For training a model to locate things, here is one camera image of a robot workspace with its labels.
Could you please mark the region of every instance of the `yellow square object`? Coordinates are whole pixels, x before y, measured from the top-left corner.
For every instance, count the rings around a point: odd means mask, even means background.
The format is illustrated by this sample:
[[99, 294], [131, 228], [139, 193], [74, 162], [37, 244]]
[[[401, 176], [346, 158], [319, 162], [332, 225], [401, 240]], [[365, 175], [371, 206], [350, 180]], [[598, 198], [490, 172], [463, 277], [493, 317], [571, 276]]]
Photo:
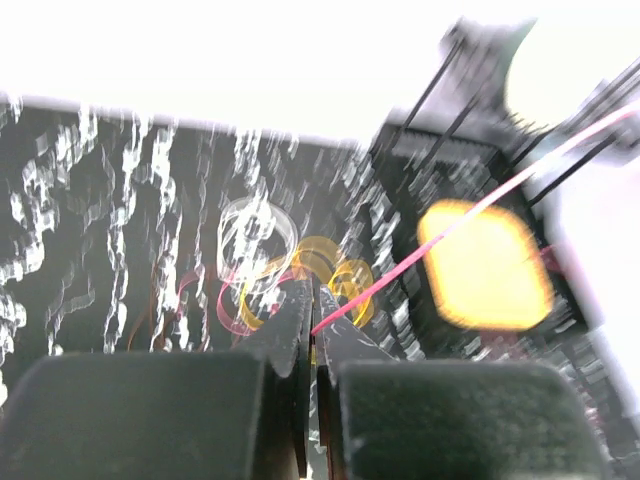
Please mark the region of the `yellow square object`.
[[[418, 224], [424, 244], [473, 205], [435, 203]], [[477, 330], [528, 330], [551, 312], [553, 288], [533, 234], [513, 213], [489, 207], [424, 256], [436, 308], [448, 322]]]

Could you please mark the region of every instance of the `yellow sponge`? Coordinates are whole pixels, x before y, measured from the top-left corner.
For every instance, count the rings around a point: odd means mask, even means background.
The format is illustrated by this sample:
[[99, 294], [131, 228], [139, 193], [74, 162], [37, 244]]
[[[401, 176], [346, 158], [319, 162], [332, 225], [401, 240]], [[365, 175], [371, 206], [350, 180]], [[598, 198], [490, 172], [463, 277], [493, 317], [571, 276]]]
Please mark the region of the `yellow sponge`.
[[[435, 203], [418, 224], [420, 244], [472, 204]], [[528, 330], [551, 312], [553, 288], [531, 231], [508, 210], [490, 207], [424, 257], [436, 307], [448, 322], [477, 330]]]

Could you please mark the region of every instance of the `white surface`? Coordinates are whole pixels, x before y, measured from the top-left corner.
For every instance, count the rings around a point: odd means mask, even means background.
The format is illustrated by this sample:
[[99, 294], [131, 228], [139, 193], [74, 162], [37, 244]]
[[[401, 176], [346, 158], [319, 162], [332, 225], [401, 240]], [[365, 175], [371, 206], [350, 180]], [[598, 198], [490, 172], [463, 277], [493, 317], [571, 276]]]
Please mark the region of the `white surface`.
[[[514, 23], [540, 8], [504, 0], [9, 2], [0, 91], [368, 143], [392, 107], [418, 98], [438, 63], [438, 40], [461, 13]], [[549, 208], [557, 209], [554, 241], [571, 247], [580, 300], [614, 332], [612, 351], [640, 386], [632, 343], [640, 180], [603, 197], [592, 190], [618, 173], [592, 162]]]

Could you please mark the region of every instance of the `red cable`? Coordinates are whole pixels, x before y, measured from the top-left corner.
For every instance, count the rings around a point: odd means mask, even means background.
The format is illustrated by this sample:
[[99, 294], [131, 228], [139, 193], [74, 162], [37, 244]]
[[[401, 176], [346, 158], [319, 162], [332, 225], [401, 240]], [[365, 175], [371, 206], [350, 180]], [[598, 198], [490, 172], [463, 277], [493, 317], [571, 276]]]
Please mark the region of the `red cable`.
[[633, 113], [636, 113], [638, 111], [640, 111], [640, 101], [630, 103], [629, 105], [626, 105], [620, 108], [619, 110], [616, 110], [615, 112], [604, 117], [602, 120], [595, 122], [590, 127], [587, 127], [581, 132], [577, 133], [576, 135], [571, 137], [569, 140], [567, 140], [565, 143], [560, 145], [558, 148], [551, 151], [547, 155], [543, 156], [540, 160], [530, 165], [529, 167], [525, 168], [520, 173], [518, 173], [517, 175], [515, 175], [514, 177], [512, 177], [502, 185], [500, 185], [498, 188], [496, 188], [491, 193], [489, 193], [489, 195], [487, 195], [478, 203], [476, 203], [473, 207], [471, 207], [471, 209], [469, 209], [469, 211], [465, 213], [462, 217], [460, 217], [456, 222], [452, 223], [444, 231], [436, 235], [434, 238], [432, 238], [430, 241], [428, 241], [424, 245], [421, 245], [416, 251], [414, 251], [407, 258], [402, 260], [391, 271], [384, 274], [380, 278], [380, 280], [378, 280], [372, 286], [367, 288], [364, 292], [362, 292], [356, 298], [351, 300], [345, 306], [343, 306], [342, 308], [339, 308], [338, 310], [333, 312], [331, 315], [329, 315], [327, 318], [322, 320], [318, 325], [314, 327], [313, 330], [311, 330], [311, 334], [317, 335], [323, 328], [325, 328], [327, 325], [330, 325], [334, 320], [348, 313], [350, 310], [354, 309], [355, 307], [357, 307], [358, 305], [366, 301], [368, 298], [373, 296], [375, 293], [380, 291], [382, 288], [386, 287], [389, 283], [391, 283], [398, 276], [400, 276], [407, 268], [409, 268], [411, 265], [413, 265], [418, 260], [420, 260], [429, 250], [433, 248], [433, 246], [436, 243], [438, 243], [440, 240], [448, 236], [450, 233], [454, 232], [456, 229], [458, 229], [459, 227], [467, 223], [473, 217], [480, 214], [487, 207], [489, 207], [490, 205], [498, 201], [500, 198], [505, 196], [507, 193], [509, 193], [511, 190], [516, 188], [518, 185], [523, 183], [526, 179], [528, 179], [529, 177], [537, 173], [547, 163], [548, 160], [554, 160], [554, 159], [557, 159], [558, 157], [562, 157], [569, 150], [572, 150], [573, 148], [577, 147], [579, 144], [589, 139], [593, 135], [600, 133], [605, 128], [610, 127], [611, 125], [617, 123], [623, 118], [626, 118], [629, 115], [632, 115]]

